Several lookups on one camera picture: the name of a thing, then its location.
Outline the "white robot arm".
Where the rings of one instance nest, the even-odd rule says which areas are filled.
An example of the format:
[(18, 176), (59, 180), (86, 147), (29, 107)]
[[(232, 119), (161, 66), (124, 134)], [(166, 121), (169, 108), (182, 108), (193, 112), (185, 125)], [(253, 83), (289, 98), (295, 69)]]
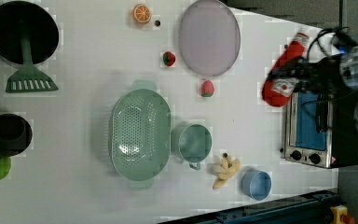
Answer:
[[(294, 92), (313, 92), (327, 96), (332, 102), (358, 93), (358, 46), (349, 51), (309, 63), (296, 56), (284, 66), (273, 69), (266, 79), (272, 83), (272, 92), (291, 96)], [(351, 120), (358, 131), (358, 102)]]

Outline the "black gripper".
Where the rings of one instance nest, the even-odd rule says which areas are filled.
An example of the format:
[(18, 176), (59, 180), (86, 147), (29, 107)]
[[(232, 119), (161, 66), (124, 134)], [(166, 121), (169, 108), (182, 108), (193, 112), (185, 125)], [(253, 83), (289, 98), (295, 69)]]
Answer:
[(300, 77), (290, 92), (334, 93), (345, 89), (346, 85), (340, 74), (341, 57), (339, 55), (325, 57), (317, 63), (305, 63), (292, 60), (281, 67), (271, 70), (269, 78)]

